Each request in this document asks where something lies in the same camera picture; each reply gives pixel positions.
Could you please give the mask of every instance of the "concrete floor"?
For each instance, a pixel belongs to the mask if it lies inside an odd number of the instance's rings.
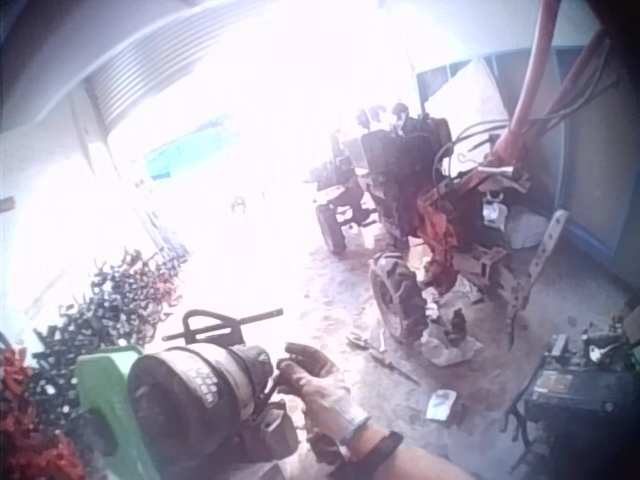
[[[448,457],[477,478],[521,478],[522,471],[508,474],[522,447],[511,442],[510,434],[499,432],[504,408],[530,376],[551,336],[567,332],[575,341],[589,322],[606,322],[625,300],[623,289],[589,258],[560,245],[518,321],[512,351],[507,348],[503,305],[471,306],[464,296],[452,293],[445,305],[463,306],[469,333],[484,348],[467,363],[439,368],[417,349],[401,348],[387,335],[389,357],[420,380],[422,386],[416,387],[345,342],[352,330],[378,342],[381,321],[369,285],[368,260],[382,248],[379,227],[348,232],[348,251],[337,258],[324,247],[313,206],[292,205],[290,198],[276,201],[277,208],[250,206],[246,215],[230,216],[225,228],[216,222],[215,232],[194,234],[202,245],[185,272],[180,310],[210,308],[240,317],[283,307],[283,317],[247,327],[247,342],[265,346],[274,359],[283,355],[286,341],[321,348],[344,370],[354,398],[379,425],[401,432],[411,445]],[[225,245],[211,248],[212,239],[220,242],[221,237]],[[176,313],[159,336],[179,329]],[[458,425],[445,427],[425,419],[430,396],[441,388],[458,392],[466,407]],[[289,398],[288,404],[301,426],[299,402]],[[306,445],[285,464],[292,479],[324,478],[327,472],[316,465]]]

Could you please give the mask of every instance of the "screwdriver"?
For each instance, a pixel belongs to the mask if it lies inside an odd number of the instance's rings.
[[[398,372],[401,376],[403,376],[404,378],[406,378],[407,380],[409,380],[411,383],[413,383],[414,385],[417,385],[418,387],[420,386],[420,382],[418,382],[418,380],[416,380],[415,378],[413,378],[411,375],[409,375],[407,372],[405,372],[404,370],[400,369],[398,366],[396,366],[391,360],[389,360],[387,357],[385,357],[382,353],[380,353],[377,350],[374,349],[370,349],[369,350],[369,355],[371,355],[371,358],[373,358],[373,360],[376,363],[379,363],[380,365],[382,365],[384,368],[387,368],[393,372]]]

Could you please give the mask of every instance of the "hand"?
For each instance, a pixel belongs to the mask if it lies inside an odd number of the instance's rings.
[[[278,362],[283,393],[305,404],[307,422],[336,442],[348,442],[369,420],[349,395],[342,373],[324,353],[308,345],[288,343],[290,358]]]

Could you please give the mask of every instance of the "tractor tire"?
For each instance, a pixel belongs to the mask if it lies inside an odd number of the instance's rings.
[[[369,279],[380,315],[391,336],[402,344],[420,339],[427,328],[426,306],[416,274],[399,253],[379,253]]]
[[[326,204],[318,205],[316,207],[316,217],[318,217],[320,231],[322,232],[324,243],[329,251],[334,255],[344,253],[347,249],[347,244],[344,239],[344,232],[338,223],[333,208]]]

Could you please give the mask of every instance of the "glove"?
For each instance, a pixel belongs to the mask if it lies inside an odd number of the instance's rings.
[[[305,405],[307,423],[345,445],[369,421],[369,415],[349,395],[342,373],[320,350],[288,343],[290,358],[278,362],[283,387]]]

